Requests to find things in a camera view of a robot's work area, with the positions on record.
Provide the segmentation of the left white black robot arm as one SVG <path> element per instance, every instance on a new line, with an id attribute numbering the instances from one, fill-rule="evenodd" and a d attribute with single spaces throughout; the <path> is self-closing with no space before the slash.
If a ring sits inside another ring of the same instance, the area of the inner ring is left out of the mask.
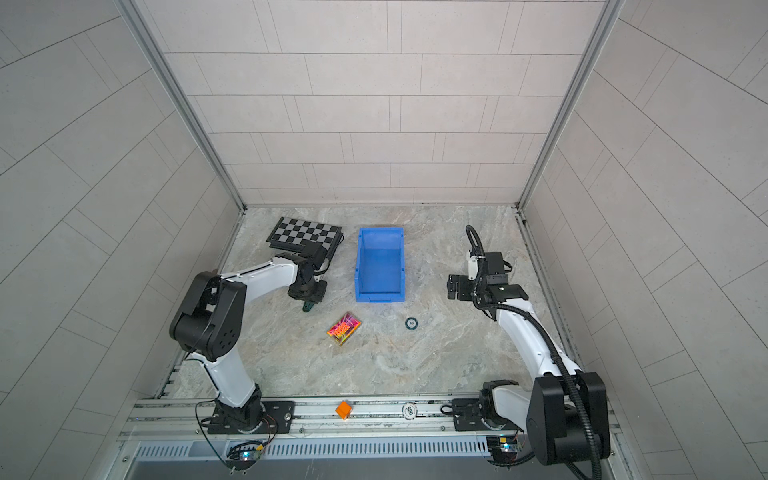
<path id="1" fill-rule="evenodd" d="M 294 300 L 320 303 L 327 288 L 320 276 L 328 263 L 325 258 L 282 255 L 240 272 L 204 271 L 193 279 L 169 335 L 202 364 L 217 392 L 217 411 L 235 428 L 253 430 L 265 416 L 260 387 L 237 350 L 245 307 L 282 288 Z"/>

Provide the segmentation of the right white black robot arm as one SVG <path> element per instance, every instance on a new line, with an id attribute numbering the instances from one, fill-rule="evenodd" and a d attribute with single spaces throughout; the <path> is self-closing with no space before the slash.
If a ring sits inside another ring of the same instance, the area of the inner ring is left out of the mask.
<path id="1" fill-rule="evenodd" d="M 611 454 L 607 389 L 557 345 L 535 314 L 528 294 L 511 284 L 510 265 L 498 252 L 467 254 L 468 272 L 452 275 L 447 296 L 488 314 L 512 339 L 532 378 L 532 388 L 490 381 L 480 396 L 483 421 L 513 424 L 543 465 L 563 464 L 579 479 L 599 479 Z"/>

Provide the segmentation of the blue plastic bin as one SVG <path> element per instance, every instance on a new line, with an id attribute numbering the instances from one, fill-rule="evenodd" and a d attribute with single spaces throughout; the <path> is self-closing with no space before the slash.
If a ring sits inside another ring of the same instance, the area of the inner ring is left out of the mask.
<path id="1" fill-rule="evenodd" d="M 359 229 L 354 278 L 358 303 L 405 301 L 404 236 L 399 227 Z"/>

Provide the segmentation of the colourful holographic card box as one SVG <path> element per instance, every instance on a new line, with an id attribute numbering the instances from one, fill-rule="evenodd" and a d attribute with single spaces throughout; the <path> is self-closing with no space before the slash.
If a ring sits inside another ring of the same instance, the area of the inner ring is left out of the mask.
<path id="1" fill-rule="evenodd" d="M 351 312 L 346 312 L 328 330 L 327 335 L 339 346 L 343 345 L 362 325 Z"/>

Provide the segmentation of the black white checkerboard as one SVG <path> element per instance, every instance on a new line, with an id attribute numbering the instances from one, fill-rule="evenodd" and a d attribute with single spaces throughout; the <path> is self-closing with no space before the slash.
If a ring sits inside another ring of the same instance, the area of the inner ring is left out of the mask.
<path id="1" fill-rule="evenodd" d="M 333 258 L 338 246 L 344 241 L 340 226 L 281 217 L 268 235 L 266 242 L 273 249 L 299 253 L 307 242 L 320 244 Z"/>

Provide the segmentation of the orange cube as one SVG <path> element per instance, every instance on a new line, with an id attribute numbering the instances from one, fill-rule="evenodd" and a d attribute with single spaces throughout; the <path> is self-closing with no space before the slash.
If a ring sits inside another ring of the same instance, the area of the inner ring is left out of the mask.
<path id="1" fill-rule="evenodd" d="M 342 420 L 347 420 L 352 413 L 352 406 L 347 401 L 341 401 L 336 407 L 335 412 Z"/>

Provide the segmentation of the right circuit board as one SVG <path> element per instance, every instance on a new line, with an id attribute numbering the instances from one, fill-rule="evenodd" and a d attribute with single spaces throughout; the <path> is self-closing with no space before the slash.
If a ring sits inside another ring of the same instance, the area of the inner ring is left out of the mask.
<path id="1" fill-rule="evenodd" d="M 486 444 L 490 454 L 488 462 L 492 465 L 512 467 L 524 459 L 515 437 L 509 440 L 507 437 L 488 436 Z"/>

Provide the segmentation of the circuit board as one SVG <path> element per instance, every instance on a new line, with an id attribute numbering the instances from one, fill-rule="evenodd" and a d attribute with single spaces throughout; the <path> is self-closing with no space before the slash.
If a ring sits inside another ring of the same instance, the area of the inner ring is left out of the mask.
<path id="1" fill-rule="evenodd" d="M 492 465 L 512 467 L 524 459 L 515 437 L 509 440 L 507 437 L 488 436 L 486 444 L 490 454 L 488 462 Z"/>
<path id="2" fill-rule="evenodd" d="M 227 463 L 234 471 L 246 471 L 262 457 L 267 444 L 262 441 L 248 441 L 232 446 L 227 452 Z"/>

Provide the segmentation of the left circuit board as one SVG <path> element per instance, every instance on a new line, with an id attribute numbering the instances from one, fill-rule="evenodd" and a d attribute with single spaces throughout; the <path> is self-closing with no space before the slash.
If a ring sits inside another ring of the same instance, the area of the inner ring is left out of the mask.
<path id="1" fill-rule="evenodd" d="M 262 441 L 248 441 L 232 446 L 227 452 L 227 463 L 234 471 L 246 471 L 262 457 L 267 444 Z"/>

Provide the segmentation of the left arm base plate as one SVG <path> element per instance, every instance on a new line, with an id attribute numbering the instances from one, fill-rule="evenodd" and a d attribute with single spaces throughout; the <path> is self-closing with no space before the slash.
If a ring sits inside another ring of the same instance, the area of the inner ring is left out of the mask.
<path id="1" fill-rule="evenodd" d="M 293 401 L 254 401 L 235 408 L 216 402 L 204 426 L 214 435 L 287 434 L 295 406 Z"/>

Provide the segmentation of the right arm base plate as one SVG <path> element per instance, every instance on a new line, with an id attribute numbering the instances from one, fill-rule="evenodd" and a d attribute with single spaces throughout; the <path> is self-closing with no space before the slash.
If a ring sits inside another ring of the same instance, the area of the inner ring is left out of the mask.
<path id="1" fill-rule="evenodd" d="M 490 402 L 479 397 L 454 398 L 440 411 L 452 419 L 455 430 L 459 432 L 521 430 L 511 420 L 496 415 Z"/>

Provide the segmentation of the aluminium mounting rail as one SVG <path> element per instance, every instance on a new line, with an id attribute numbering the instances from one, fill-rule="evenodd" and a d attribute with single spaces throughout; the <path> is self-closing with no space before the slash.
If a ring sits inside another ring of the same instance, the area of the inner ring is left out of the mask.
<path id="1" fill-rule="evenodd" d="M 293 401 L 296 406 L 287 434 L 209 434 L 204 423 L 214 413 L 213 403 L 200 399 L 159 399 L 137 402 L 128 415 L 118 437 L 132 440 L 245 440 L 274 435 L 278 440 L 320 439 L 335 437 L 416 437 L 416 436 L 486 436 L 518 431 L 459 432 L 452 419 L 440 411 L 454 398 L 479 397 L 473 393 L 363 396 L 274 397 L 263 401 Z M 335 412 L 341 401 L 352 406 L 347 420 Z M 403 405 L 414 403 L 418 415 L 406 420 Z"/>

